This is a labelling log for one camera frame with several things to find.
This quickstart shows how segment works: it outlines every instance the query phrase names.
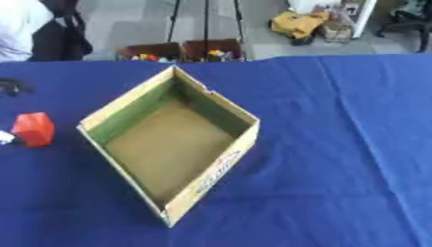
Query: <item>white shirt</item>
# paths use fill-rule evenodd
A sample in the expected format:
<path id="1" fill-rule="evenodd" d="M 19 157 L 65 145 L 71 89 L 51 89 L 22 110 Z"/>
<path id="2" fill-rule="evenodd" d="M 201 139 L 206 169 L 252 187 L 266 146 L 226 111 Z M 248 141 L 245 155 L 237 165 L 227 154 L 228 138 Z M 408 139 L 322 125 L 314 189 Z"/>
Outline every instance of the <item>white shirt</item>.
<path id="1" fill-rule="evenodd" d="M 39 0 L 0 0 L 0 62 L 29 59 L 33 34 L 53 17 Z"/>

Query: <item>blue fabric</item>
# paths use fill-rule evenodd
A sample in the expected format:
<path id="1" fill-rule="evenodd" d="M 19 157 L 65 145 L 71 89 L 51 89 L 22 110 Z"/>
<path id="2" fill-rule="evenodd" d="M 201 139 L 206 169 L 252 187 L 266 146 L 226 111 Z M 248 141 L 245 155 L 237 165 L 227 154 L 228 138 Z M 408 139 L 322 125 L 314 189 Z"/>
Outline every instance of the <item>blue fabric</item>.
<path id="1" fill-rule="evenodd" d="M 75 130 L 165 65 L 1 64 L 36 86 L 46 148 L 0 147 L 0 246 L 432 246 L 432 56 L 185 64 L 262 119 L 256 146 L 173 229 Z"/>

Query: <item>open box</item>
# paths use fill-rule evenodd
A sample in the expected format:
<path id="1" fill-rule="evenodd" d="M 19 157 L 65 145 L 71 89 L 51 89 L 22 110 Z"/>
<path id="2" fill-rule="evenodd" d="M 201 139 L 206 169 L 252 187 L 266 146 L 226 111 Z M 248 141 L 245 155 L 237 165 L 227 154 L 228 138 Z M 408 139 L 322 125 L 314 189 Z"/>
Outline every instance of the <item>open box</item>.
<path id="1" fill-rule="evenodd" d="M 78 129 L 172 227 L 255 143 L 259 119 L 172 66 Z"/>
<path id="2" fill-rule="evenodd" d="M 140 54 L 152 54 L 166 58 L 174 57 L 179 62 L 183 61 L 183 52 L 177 42 L 130 45 L 117 49 L 117 57 L 120 60 L 131 60 L 133 56 L 140 56 Z"/>
<path id="3" fill-rule="evenodd" d="M 203 58 L 204 41 L 186 41 L 183 50 L 187 61 L 198 62 Z M 236 39 L 208 40 L 208 50 L 230 51 L 234 59 L 243 59 L 241 44 Z"/>

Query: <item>red cube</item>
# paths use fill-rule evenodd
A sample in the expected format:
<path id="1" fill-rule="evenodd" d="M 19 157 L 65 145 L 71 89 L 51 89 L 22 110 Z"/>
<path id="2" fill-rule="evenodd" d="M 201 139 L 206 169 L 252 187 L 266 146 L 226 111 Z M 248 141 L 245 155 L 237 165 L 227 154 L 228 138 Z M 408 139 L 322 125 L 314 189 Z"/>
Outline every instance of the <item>red cube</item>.
<path id="1" fill-rule="evenodd" d="M 47 146 L 54 136 L 54 123 L 42 112 L 22 114 L 16 118 L 12 133 L 26 141 L 27 147 Z"/>

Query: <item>gray floor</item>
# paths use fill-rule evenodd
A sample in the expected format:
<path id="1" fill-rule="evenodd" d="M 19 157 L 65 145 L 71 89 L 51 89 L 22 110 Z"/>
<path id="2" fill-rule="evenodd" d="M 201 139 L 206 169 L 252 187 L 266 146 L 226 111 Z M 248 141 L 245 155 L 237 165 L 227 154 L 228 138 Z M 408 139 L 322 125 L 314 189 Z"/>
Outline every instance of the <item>gray floor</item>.
<path id="1" fill-rule="evenodd" d="M 94 45 L 89 60 L 111 60 L 116 47 L 157 43 L 167 39 L 170 15 L 176 0 L 86 0 L 80 11 L 88 21 L 88 38 Z M 233 0 L 212 0 L 210 37 L 237 38 Z M 293 47 L 288 38 L 267 28 L 269 18 L 287 8 L 285 0 L 240 0 L 244 14 L 246 50 L 251 59 L 278 56 L 333 54 L 409 53 L 418 49 L 416 33 L 388 34 L 385 39 L 372 35 L 373 22 L 361 39 L 348 44 L 317 39 L 310 46 Z M 174 41 L 203 38 L 203 0 L 182 0 Z"/>

